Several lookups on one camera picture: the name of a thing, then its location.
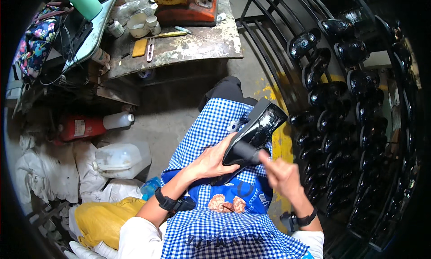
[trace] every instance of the red fire extinguisher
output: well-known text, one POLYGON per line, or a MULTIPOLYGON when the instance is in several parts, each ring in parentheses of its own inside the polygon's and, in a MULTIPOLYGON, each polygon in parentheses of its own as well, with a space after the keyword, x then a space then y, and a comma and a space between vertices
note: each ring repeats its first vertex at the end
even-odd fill
POLYGON ((86 138, 106 133, 102 118, 91 118, 81 115, 69 115, 63 118, 58 126, 62 141, 86 138))

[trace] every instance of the white sleeve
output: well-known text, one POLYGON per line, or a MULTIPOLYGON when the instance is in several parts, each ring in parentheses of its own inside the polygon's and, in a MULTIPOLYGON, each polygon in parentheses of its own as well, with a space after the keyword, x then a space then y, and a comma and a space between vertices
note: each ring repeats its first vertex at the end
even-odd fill
POLYGON ((166 222, 158 230, 141 217, 132 217, 121 227, 118 259, 160 259, 166 222))
POLYGON ((325 235, 322 231, 296 231, 292 237, 310 246, 308 251, 315 259, 323 259, 323 242, 325 235))

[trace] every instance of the yellow sponge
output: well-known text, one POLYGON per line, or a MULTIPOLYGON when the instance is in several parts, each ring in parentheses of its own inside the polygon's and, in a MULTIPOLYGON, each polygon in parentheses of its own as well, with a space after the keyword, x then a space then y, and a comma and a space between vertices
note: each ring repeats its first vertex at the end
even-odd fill
POLYGON ((135 42, 132 57, 139 57, 145 54, 147 48, 147 39, 141 39, 135 42))

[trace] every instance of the floral bag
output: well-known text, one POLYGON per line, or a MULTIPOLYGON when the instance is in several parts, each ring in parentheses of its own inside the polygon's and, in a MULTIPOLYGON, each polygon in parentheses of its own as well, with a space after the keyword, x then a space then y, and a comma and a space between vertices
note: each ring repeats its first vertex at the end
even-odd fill
POLYGON ((62 10, 65 3, 51 2, 37 13, 19 42, 15 62, 19 64, 24 76, 35 79, 48 57, 51 44, 59 30, 61 15, 69 14, 73 7, 62 10))

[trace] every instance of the green bottle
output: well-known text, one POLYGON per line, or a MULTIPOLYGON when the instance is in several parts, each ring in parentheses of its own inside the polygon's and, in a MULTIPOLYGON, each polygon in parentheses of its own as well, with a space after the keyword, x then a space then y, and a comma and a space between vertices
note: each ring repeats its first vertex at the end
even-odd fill
POLYGON ((99 0, 69 0, 73 6, 85 17, 91 21, 102 10, 102 4, 99 0))

